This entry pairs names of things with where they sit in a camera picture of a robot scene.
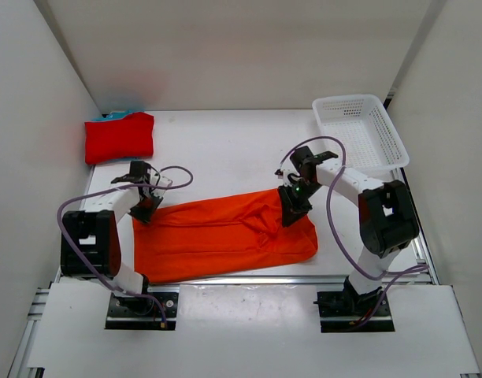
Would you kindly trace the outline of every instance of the white table surface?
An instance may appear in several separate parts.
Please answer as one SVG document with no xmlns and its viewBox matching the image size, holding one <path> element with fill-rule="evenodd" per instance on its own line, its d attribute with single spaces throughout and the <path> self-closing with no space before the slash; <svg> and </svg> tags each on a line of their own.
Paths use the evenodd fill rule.
<svg viewBox="0 0 482 378">
<path fill-rule="evenodd" d="M 208 198 L 263 191 L 280 185 L 274 175 L 281 158 L 304 139 L 320 135 L 312 110 L 161 111 L 154 116 L 154 156 L 147 159 L 157 169 L 182 165 L 194 173 L 189 187 L 167 191 L 161 207 Z M 310 143 L 314 153 L 324 150 L 322 141 Z M 128 172 L 129 162 L 95 166 L 89 193 L 106 189 L 114 177 Z M 187 175 L 168 171 L 165 176 L 182 183 Z M 391 180 L 389 174 L 380 177 Z M 332 237 L 325 212 L 327 188 L 312 198 L 310 219 L 318 235 L 318 252 L 302 263 L 231 273 L 229 276 L 345 276 L 351 267 Z M 358 209 L 338 194 L 332 196 L 332 212 L 339 236 L 354 258 L 362 250 Z M 118 224 L 122 260 L 134 265 L 132 220 Z M 411 244 L 391 265 L 403 270 L 415 265 Z"/>
<path fill-rule="evenodd" d="M 105 330 L 109 292 L 56 283 L 28 360 L 43 378 L 459 378 L 477 373 L 453 289 L 396 286 L 395 332 L 320 333 L 315 286 L 180 286 L 176 330 Z"/>
</svg>

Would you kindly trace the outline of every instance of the blue cloth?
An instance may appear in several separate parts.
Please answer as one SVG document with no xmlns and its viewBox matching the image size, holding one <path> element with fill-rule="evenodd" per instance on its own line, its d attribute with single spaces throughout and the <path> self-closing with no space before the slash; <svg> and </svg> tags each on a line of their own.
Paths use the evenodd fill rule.
<svg viewBox="0 0 482 378">
<path fill-rule="evenodd" d="M 108 114 L 106 117 L 98 117 L 91 122 L 107 122 L 108 120 L 121 120 L 128 116 L 129 114 L 138 113 L 141 110 L 126 110 L 125 112 L 112 112 Z"/>
</svg>

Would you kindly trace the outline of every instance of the orange cloth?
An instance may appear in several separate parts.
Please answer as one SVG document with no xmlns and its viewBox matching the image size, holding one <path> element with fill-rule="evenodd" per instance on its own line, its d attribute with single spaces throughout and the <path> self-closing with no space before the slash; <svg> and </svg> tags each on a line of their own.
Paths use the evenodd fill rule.
<svg viewBox="0 0 482 378">
<path fill-rule="evenodd" d="M 318 248 L 308 217 L 283 228 L 276 189 L 158 209 L 133 226 L 135 271 L 151 283 L 293 264 Z"/>
</svg>

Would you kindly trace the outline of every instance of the white wall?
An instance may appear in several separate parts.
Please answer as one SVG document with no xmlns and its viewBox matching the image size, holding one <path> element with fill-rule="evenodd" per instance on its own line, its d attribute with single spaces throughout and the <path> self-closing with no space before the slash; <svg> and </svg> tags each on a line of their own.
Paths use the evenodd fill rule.
<svg viewBox="0 0 482 378">
<path fill-rule="evenodd" d="M 0 377 L 57 271 L 55 210 L 85 188 L 83 121 L 96 115 L 35 4 L 0 0 Z"/>
<path fill-rule="evenodd" d="M 384 99 L 431 0 L 49 0 L 103 112 Z"/>
<path fill-rule="evenodd" d="M 449 0 L 389 113 L 437 272 L 482 370 L 482 0 Z"/>
</svg>

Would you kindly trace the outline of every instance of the white basket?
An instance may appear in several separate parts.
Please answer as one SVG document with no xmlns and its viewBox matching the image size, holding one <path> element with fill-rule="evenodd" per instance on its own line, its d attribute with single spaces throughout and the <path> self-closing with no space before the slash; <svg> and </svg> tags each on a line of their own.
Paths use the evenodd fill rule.
<svg viewBox="0 0 482 378">
<path fill-rule="evenodd" d="M 382 173 L 409 164 L 409 155 L 378 97 L 354 94 L 313 101 L 321 135 L 334 136 L 346 147 L 347 166 L 364 173 Z M 340 148 L 324 140 L 339 156 Z"/>
</svg>

